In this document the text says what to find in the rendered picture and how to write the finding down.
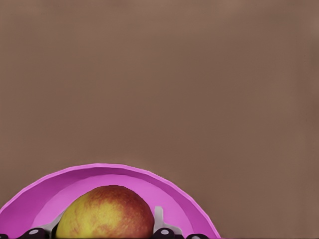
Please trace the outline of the pink plate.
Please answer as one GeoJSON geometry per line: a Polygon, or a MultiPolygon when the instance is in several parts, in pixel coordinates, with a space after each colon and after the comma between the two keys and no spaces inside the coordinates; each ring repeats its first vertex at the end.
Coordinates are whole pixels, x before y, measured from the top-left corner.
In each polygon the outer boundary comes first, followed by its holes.
{"type": "Polygon", "coordinates": [[[104,185],[122,185],[139,194],[154,209],[163,208],[164,222],[184,236],[220,235],[205,211],[172,182],[149,171],[120,164],[87,164],[46,175],[19,191],[0,209],[0,234],[17,238],[27,230],[52,222],[75,199],[104,185]]]}

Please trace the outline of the red and yellow apple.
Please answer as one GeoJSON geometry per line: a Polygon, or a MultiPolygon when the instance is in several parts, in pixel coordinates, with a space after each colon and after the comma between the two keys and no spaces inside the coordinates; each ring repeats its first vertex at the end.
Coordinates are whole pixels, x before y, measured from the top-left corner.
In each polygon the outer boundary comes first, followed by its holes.
{"type": "Polygon", "coordinates": [[[57,226],[59,239],[149,239],[154,216],[146,201],[124,186],[97,187],[74,200],[57,226]]]}

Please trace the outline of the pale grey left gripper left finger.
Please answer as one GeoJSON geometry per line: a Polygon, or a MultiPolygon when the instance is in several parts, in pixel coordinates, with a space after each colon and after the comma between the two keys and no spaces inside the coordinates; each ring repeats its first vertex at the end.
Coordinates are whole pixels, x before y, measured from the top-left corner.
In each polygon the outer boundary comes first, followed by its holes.
{"type": "Polygon", "coordinates": [[[55,239],[59,221],[60,220],[57,219],[49,224],[29,229],[20,236],[20,239],[55,239]]]}

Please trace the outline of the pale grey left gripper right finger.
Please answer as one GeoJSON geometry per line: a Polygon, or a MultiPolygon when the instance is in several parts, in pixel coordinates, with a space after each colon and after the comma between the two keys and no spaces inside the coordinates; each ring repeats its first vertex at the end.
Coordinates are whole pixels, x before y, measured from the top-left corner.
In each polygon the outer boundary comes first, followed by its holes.
{"type": "Polygon", "coordinates": [[[154,219],[154,231],[151,239],[183,239],[180,228],[164,222],[162,207],[155,206],[154,219]]]}

